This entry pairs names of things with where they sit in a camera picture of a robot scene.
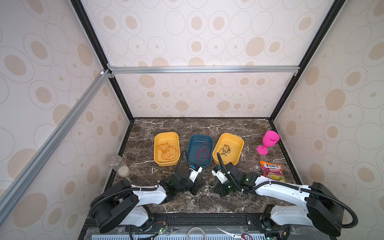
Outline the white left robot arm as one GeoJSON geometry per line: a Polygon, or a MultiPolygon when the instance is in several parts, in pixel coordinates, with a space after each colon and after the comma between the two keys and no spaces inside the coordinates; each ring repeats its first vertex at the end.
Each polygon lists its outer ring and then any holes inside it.
{"type": "Polygon", "coordinates": [[[99,232],[105,234],[119,225],[134,225],[146,229],[153,222],[146,205],[161,205],[175,199],[177,194],[190,192],[196,195],[201,182],[197,180],[203,168],[193,165],[178,170],[170,178],[151,187],[131,185],[122,180],[90,204],[89,217],[95,220],[99,232]]]}

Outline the pink plastic goblet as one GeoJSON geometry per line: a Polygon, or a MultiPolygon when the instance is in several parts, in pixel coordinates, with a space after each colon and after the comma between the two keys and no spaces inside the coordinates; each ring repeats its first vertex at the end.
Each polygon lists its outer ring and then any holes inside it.
{"type": "Polygon", "coordinates": [[[274,146],[280,140],[280,136],[275,131],[267,131],[263,137],[263,144],[257,147],[257,151],[261,155],[268,153],[268,148],[274,146]]]}

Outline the horizontal aluminium bar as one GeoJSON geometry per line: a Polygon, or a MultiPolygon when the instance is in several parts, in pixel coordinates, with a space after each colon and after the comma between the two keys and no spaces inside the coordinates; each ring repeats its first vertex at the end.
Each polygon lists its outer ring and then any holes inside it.
{"type": "Polygon", "coordinates": [[[299,66],[110,67],[113,74],[297,73],[299,66]]]}

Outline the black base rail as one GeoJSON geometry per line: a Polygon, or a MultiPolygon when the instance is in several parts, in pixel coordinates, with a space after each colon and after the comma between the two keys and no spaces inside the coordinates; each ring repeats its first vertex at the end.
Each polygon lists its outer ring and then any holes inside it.
{"type": "Polygon", "coordinates": [[[155,232],[162,224],[169,227],[244,227],[246,232],[258,231],[262,234],[277,234],[291,231],[290,225],[265,228],[261,220],[262,214],[150,214],[150,218],[141,227],[133,227],[140,233],[155,232]]]}

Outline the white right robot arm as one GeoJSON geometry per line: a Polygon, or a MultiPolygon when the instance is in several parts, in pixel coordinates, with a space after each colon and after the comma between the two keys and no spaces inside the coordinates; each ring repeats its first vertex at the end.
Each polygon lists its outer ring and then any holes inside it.
{"type": "Polygon", "coordinates": [[[258,221],[265,231],[284,225],[302,225],[339,237],[342,229],[354,228],[359,222],[357,214],[321,183],[308,186],[280,182],[256,173],[245,174],[231,163],[215,167],[212,174],[219,180],[217,191],[222,197],[241,192],[290,203],[289,206],[266,206],[258,221]]]}

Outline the yellow plastic bin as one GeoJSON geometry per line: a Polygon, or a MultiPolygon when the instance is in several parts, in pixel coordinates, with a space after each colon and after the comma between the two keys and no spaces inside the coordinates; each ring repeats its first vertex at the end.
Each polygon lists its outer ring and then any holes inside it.
{"type": "Polygon", "coordinates": [[[219,165],[217,153],[220,154],[224,165],[232,163],[234,166],[238,164],[242,150],[244,147],[244,140],[238,136],[230,133],[224,133],[220,136],[214,151],[214,162],[219,165]]]}
{"type": "Polygon", "coordinates": [[[181,156],[179,135],[175,132],[160,133],[154,140],[154,161],[160,167],[174,166],[181,156]]]}

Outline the orange candy bag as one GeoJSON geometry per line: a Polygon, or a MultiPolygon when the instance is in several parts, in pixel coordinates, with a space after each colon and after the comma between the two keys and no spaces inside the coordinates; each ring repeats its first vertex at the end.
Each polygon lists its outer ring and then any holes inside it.
{"type": "Polygon", "coordinates": [[[272,164],[264,161],[260,161],[262,174],[264,177],[276,180],[279,182],[286,182],[284,174],[283,174],[283,168],[281,165],[278,164],[272,164]]]}

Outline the diagonal aluminium bar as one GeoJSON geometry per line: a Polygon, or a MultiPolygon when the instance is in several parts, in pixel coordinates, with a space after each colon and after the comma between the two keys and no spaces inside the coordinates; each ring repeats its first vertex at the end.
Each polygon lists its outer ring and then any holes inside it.
{"type": "Polygon", "coordinates": [[[17,178],[10,185],[5,195],[1,199],[1,224],[8,218],[12,210],[15,208],[21,197],[25,194],[37,175],[40,173],[44,165],[58,148],[69,130],[76,123],[85,108],[89,105],[102,84],[111,76],[111,71],[105,69],[87,91],[77,101],[68,114],[64,117],[59,126],[52,132],[42,147],[36,152],[31,161],[21,171],[17,178]]]}

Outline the clear jar with powder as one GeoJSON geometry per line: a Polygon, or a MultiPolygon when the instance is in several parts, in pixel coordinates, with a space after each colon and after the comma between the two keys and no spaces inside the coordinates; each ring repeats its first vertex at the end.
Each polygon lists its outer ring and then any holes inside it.
{"type": "Polygon", "coordinates": [[[127,178],[130,174],[130,169],[127,164],[124,162],[121,156],[116,155],[108,159],[109,166],[115,170],[118,175],[122,178],[127,178]]]}

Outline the teal plastic bin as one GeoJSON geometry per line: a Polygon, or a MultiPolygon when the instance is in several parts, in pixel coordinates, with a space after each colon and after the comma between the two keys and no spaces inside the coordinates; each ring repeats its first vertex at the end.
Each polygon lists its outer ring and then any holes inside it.
{"type": "Polygon", "coordinates": [[[213,143],[213,138],[210,136],[191,136],[187,149],[190,165],[196,164],[207,169],[212,163],[213,143]]]}

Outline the left yellow plastic bin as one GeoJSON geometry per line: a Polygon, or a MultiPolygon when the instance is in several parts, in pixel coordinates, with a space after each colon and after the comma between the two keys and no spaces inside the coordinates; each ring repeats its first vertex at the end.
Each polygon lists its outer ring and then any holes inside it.
{"type": "Polygon", "coordinates": [[[174,166],[181,156],[179,135],[175,132],[160,133],[154,140],[154,161],[160,167],[174,166]]]}

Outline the right yellow plastic bin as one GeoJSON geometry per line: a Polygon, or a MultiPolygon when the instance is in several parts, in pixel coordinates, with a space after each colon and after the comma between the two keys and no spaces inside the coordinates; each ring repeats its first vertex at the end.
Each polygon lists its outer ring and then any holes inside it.
{"type": "Polygon", "coordinates": [[[244,147],[244,140],[238,136],[230,133],[224,133],[220,136],[214,151],[214,162],[219,165],[217,153],[220,154],[224,165],[232,163],[234,166],[238,164],[242,150],[244,147]]]}

